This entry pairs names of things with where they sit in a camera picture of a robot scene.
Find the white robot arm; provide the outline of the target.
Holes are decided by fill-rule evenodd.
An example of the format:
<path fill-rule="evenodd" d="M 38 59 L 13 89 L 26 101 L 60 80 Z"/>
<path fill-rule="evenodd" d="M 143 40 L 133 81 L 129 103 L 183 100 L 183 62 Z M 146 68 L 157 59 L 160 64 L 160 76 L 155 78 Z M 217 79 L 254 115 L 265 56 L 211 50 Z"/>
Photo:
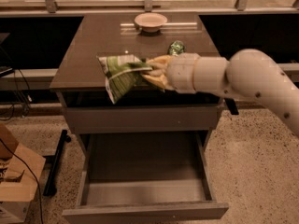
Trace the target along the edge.
<path fill-rule="evenodd" d="M 299 136 L 299 89 L 257 49 L 242 49 L 229 60 L 182 53 L 156 57 L 147 64 L 151 69 L 142 77 L 161 89 L 255 101 Z"/>

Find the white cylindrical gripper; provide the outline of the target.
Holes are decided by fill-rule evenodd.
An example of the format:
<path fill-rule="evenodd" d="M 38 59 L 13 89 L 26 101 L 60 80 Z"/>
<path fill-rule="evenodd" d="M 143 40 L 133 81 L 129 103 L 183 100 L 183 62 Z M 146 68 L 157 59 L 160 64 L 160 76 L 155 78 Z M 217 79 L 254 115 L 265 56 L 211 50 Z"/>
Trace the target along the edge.
<path fill-rule="evenodd" d="M 153 77 L 142 74 L 142 77 L 161 90 L 169 90 L 171 86 L 178 93 L 194 94 L 193 72 L 199 58 L 200 56 L 196 53 L 181 53 L 173 57 L 158 56 L 146 61 L 146 64 L 152 68 L 149 73 L 164 74 L 166 72 L 166 76 Z"/>

